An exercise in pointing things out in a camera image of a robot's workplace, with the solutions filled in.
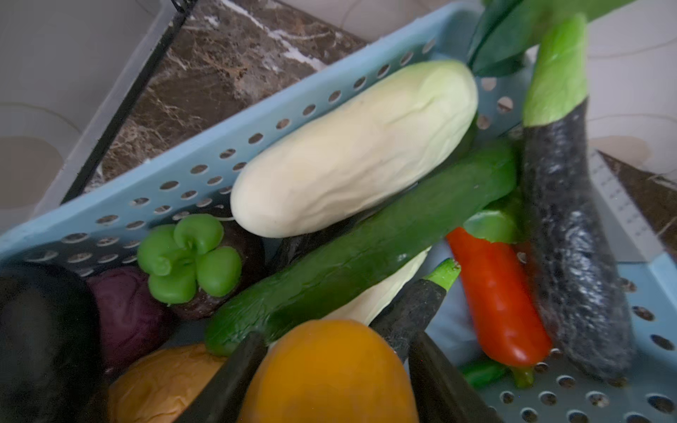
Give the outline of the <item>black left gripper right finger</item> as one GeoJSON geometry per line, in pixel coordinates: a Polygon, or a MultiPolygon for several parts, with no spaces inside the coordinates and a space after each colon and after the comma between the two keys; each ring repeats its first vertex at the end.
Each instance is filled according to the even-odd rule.
{"type": "Polygon", "coordinates": [[[427,333],[421,331],[414,337],[408,364],[421,422],[490,423],[502,420],[427,333]]]}

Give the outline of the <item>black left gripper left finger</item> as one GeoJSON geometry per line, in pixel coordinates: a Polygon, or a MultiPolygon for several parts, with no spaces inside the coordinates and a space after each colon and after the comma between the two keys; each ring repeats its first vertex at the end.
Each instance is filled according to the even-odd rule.
{"type": "Polygon", "coordinates": [[[236,422],[250,383],[267,352],[261,333],[248,334],[176,422],[236,422]]]}

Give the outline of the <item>orange potato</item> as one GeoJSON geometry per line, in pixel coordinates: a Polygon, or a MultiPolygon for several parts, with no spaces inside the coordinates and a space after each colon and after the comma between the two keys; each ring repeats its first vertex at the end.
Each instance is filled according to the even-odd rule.
{"type": "Polygon", "coordinates": [[[315,320],[281,338],[257,369],[241,422],[416,422],[409,376],[370,327],[315,320]]]}

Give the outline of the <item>purple cabbage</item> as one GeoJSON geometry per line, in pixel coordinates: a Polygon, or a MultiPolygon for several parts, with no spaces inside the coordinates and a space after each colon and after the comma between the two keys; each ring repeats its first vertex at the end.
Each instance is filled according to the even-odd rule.
{"type": "Polygon", "coordinates": [[[87,280],[100,315],[100,341],[108,373],[127,368],[166,342],[176,327],[169,308],[151,296],[137,266],[110,269],[87,280]]]}

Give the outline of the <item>dark purple eggplant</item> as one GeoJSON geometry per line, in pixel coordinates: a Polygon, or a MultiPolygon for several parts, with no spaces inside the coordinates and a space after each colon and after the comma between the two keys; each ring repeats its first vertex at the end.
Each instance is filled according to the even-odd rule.
{"type": "Polygon", "coordinates": [[[1,270],[1,420],[105,422],[100,315],[87,283],[54,264],[1,270]]]}

